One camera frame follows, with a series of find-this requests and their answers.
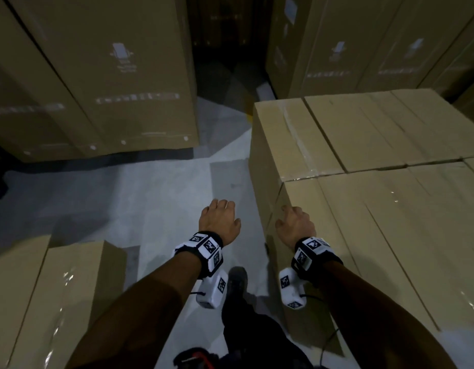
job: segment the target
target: wristband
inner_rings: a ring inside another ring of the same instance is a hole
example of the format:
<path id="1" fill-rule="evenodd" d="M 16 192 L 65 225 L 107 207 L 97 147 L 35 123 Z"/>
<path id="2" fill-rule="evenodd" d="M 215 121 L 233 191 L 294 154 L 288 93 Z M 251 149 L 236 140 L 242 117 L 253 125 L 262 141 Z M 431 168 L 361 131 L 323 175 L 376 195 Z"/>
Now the wristband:
<path id="1" fill-rule="evenodd" d="M 201 272 L 197 279 L 211 277 L 223 264 L 221 248 L 223 241 L 214 232 L 197 232 L 192 238 L 174 248 L 172 257 L 180 252 L 187 251 L 196 255 L 201 260 Z"/>
<path id="2" fill-rule="evenodd" d="M 322 238 L 302 238 L 295 245 L 295 256 L 291 260 L 291 266 L 301 279 L 314 283 L 322 264 L 331 260 L 343 264 L 329 243 Z"/>

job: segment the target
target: black cable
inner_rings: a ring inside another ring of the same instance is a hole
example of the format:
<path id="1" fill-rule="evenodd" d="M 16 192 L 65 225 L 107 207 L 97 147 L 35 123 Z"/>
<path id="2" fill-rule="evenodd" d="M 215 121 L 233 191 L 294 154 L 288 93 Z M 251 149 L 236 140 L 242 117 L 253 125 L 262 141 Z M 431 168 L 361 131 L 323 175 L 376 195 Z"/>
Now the black cable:
<path id="1" fill-rule="evenodd" d="M 320 297 L 316 297 L 315 295 L 309 295 L 309 294 L 300 294 L 300 297 L 307 297 L 307 298 L 312 298 L 312 299 L 317 299 L 318 301 L 321 301 L 323 303 L 326 303 L 323 299 Z"/>
<path id="2" fill-rule="evenodd" d="M 336 333 L 338 332 L 339 328 L 336 329 L 333 334 L 331 334 L 329 336 L 329 338 L 327 339 L 326 343 L 324 343 L 324 346 L 322 347 L 322 352 L 320 353 L 320 360 L 319 360 L 319 368 L 323 367 L 322 366 L 322 356 L 324 355 L 324 350 L 326 349 L 327 345 L 329 344 L 329 342 L 332 341 L 332 338 L 334 338 L 334 336 L 336 335 Z"/>

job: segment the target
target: black shoe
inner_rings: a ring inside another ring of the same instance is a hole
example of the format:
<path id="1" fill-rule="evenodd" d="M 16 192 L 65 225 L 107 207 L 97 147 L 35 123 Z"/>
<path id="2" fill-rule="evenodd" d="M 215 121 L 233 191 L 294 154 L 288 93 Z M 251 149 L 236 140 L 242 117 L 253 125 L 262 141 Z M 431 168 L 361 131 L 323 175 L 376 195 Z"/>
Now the black shoe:
<path id="1" fill-rule="evenodd" d="M 227 297 L 243 297 L 247 291 L 247 272 L 244 267 L 234 266 L 228 272 Z"/>

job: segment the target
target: person's leg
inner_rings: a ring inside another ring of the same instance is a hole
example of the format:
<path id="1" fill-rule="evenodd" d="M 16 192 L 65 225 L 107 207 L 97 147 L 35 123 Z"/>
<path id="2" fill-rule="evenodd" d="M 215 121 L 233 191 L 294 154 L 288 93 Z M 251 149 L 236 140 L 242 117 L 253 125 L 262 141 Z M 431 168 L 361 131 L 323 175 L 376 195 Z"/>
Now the person's leg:
<path id="1" fill-rule="evenodd" d="M 223 335 L 228 352 L 245 352 L 255 363 L 297 360 L 312 367 L 307 356 L 288 340 L 281 326 L 271 317 L 258 314 L 243 298 L 247 290 L 247 273 L 234 267 L 228 274 L 227 297 L 221 311 Z"/>

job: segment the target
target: person's right arm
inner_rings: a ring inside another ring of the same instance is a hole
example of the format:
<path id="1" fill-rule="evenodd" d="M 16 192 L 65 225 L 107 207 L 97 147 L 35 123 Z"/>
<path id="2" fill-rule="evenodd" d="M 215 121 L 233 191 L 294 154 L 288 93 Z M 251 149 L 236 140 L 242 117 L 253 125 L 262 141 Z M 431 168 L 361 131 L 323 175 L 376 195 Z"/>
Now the person's right arm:
<path id="1" fill-rule="evenodd" d="M 285 218 L 276 222 L 276 231 L 294 252 L 296 243 L 315 237 L 316 230 L 300 207 L 283 210 Z M 314 281 L 362 368 L 456 368 L 415 317 L 341 263 L 325 262 Z"/>

